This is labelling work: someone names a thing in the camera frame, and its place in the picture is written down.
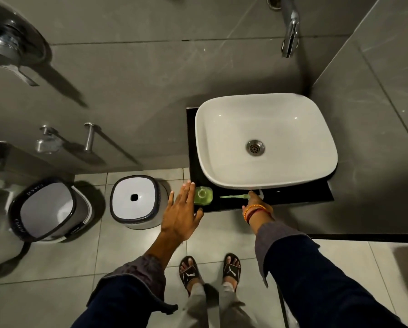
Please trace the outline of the person's right hand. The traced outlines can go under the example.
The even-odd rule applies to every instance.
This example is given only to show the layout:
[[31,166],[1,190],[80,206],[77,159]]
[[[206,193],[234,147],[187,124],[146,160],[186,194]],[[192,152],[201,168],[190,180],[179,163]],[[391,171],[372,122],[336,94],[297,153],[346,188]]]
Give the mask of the person's right hand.
[[266,216],[268,220],[272,219],[272,208],[265,202],[263,204],[247,204],[242,206],[242,214],[245,222],[250,225],[252,217],[256,214],[259,217]]

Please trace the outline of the person's left hand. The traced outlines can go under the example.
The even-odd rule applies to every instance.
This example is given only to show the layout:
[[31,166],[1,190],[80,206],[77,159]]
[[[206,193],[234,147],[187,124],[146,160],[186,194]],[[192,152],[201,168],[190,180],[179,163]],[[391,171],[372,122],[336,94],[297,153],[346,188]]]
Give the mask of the person's left hand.
[[190,207],[182,205],[182,187],[177,195],[174,196],[174,204],[172,208],[163,215],[161,223],[161,234],[167,237],[169,241],[179,245],[188,240],[193,232],[193,218],[196,212],[194,211],[194,196],[196,185],[191,182],[191,204]]

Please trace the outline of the green toothbrush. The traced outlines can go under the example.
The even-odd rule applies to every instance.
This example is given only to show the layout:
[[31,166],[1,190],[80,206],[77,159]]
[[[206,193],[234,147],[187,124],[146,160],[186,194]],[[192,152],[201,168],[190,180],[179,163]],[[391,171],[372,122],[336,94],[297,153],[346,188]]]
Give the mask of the green toothbrush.
[[[264,199],[264,193],[262,190],[259,190],[259,193],[256,194],[261,200]],[[238,199],[245,199],[245,200],[250,200],[251,196],[249,193],[246,194],[239,194],[239,195],[224,195],[224,196],[219,196],[220,199],[228,199],[228,198],[238,198]]]

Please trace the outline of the person's left forearm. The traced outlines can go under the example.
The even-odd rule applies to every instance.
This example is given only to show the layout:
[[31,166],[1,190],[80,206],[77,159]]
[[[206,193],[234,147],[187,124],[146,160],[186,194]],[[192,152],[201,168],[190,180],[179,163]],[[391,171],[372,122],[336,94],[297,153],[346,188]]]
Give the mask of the person's left forearm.
[[177,234],[163,231],[149,253],[101,278],[70,328],[146,328],[152,313],[174,314],[179,306],[164,300],[161,259],[169,260],[179,244]]

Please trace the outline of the person's right forearm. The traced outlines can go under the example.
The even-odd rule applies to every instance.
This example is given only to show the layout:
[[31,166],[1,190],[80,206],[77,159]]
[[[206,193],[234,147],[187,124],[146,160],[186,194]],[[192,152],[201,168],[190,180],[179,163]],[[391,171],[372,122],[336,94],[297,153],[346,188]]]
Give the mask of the person's right forearm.
[[263,281],[271,274],[300,328],[408,328],[306,234],[258,214],[250,227]]

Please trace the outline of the green soap bottle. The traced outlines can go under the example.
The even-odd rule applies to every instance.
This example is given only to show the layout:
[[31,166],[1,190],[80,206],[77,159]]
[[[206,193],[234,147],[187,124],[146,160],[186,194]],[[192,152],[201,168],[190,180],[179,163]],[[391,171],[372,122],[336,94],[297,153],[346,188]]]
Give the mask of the green soap bottle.
[[213,190],[210,187],[199,186],[195,188],[194,204],[198,206],[210,205],[213,201]]

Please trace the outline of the white plastic stool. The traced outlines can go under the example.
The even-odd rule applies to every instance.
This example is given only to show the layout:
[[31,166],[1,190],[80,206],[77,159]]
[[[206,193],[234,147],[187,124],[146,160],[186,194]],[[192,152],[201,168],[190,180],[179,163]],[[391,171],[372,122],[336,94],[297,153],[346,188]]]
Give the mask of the white plastic stool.
[[167,207],[167,189],[151,176],[134,175],[119,179],[109,198],[112,218],[132,230],[148,230],[162,223]]

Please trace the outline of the black vanity counter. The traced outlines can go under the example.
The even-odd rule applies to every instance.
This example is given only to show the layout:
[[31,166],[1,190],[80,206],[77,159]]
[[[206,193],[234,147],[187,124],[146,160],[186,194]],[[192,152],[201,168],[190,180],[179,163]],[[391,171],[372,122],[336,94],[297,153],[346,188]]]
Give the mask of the black vanity counter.
[[[198,187],[209,187],[213,192],[213,199],[208,205],[195,204],[195,210],[202,208],[205,213],[219,212],[240,209],[247,203],[246,198],[221,198],[221,196],[239,196],[246,195],[248,190],[228,189],[219,187],[204,175],[197,154],[196,136],[195,136],[195,116],[198,108],[186,108],[187,138],[189,147],[189,165],[190,180],[195,182]],[[301,203],[316,203],[333,201],[332,191],[329,188],[328,180],[333,176],[308,182],[305,184],[289,186],[256,189],[256,194],[263,194],[264,202],[269,205],[286,205]]]

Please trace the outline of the chrome sink drain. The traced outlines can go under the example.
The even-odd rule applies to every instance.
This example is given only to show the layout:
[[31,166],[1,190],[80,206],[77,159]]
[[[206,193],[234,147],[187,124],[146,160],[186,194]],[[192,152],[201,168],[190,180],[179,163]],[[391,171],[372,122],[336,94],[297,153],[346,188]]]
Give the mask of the chrome sink drain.
[[265,153],[265,145],[259,140],[248,141],[245,146],[246,151],[251,156],[257,157]]

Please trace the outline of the black sandal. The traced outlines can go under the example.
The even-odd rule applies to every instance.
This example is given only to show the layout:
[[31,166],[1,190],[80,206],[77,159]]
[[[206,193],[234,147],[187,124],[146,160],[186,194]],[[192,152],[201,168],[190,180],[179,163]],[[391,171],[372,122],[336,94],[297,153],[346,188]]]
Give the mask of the black sandal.
[[191,296],[191,291],[195,284],[204,285],[197,263],[195,259],[189,255],[185,256],[179,264],[179,277],[189,297]]
[[241,262],[233,253],[227,253],[223,261],[222,285],[236,292],[240,281]]

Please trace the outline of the white ceramic sink basin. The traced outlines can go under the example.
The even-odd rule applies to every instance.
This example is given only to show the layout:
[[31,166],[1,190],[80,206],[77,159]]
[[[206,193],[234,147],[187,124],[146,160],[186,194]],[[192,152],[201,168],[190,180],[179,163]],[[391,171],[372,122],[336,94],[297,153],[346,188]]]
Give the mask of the white ceramic sink basin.
[[[218,97],[195,116],[196,148],[204,175],[234,189],[304,184],[330,176],[338,152],[319,107],[295,93]],[[266,149],[251,156],[248,141]]]

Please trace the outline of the white plastic bucket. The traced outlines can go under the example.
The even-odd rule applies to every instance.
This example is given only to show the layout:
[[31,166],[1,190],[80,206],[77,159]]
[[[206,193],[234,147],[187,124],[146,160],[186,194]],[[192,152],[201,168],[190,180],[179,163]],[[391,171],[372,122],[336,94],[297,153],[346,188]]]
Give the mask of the white plastic bucket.
[[74,184],[48,177],[27,187],[11,202],[11,231],[26,243],[59,243],[85,229],[92,204]]

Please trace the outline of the chrome wall spout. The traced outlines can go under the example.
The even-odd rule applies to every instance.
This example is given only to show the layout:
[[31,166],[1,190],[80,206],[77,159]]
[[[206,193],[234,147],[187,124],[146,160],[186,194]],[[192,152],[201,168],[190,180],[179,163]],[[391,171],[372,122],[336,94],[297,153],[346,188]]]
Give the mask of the chrome wall spout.
[[85,141],[84,152],[90,153],[92,152],[93,144],[94,144],[94,137],[96,133],[96,124],[92,122],[86,122],[84,126],[87,129],[87,138]]

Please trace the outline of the chrome wall tap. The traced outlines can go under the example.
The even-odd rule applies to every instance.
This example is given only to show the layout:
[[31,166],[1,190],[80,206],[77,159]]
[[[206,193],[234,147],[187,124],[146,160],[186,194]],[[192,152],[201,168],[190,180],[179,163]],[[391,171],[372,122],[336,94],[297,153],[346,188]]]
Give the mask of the chrome wall tap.
[[35,151],[38,154],[57,153],[63,147],[59,132],[47,125],[42,125],[39,129],[42,131],[42,137],[36,141]]

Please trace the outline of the chrome wall faucet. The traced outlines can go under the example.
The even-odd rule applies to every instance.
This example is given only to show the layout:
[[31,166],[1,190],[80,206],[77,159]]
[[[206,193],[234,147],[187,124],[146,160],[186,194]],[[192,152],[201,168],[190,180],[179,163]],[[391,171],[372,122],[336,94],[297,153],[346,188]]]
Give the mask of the chrome wall faucet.
[[285,35],[281,47],[282,57],[290,58],[299,44],[300,15],[295,0],[267,0],[268,7],[280,11],[285,25]]

